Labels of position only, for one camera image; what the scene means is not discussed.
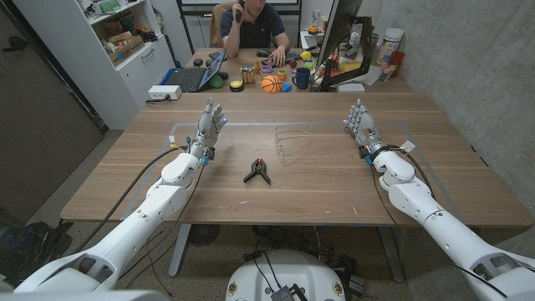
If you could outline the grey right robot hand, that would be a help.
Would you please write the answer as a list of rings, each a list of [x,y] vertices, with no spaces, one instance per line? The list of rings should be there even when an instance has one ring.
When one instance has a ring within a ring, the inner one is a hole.
[[[343,119],[345,129],[359,145],[359,156],[366,156],[373,161],[382,151],[389,147],[382,141],[372,116],[368,113],[361,99],[352,105],[347,119]]]

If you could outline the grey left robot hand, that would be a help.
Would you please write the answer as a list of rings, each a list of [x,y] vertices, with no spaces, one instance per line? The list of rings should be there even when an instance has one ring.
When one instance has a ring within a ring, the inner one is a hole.
[[[188,153],[200,159],[204,164],[213,161],[215,147],[222,127],[227,118],[222,113],[222,105],[214,105],[213,98],[209,98],[204,113],[201,115],[196,132],[188,147]]]

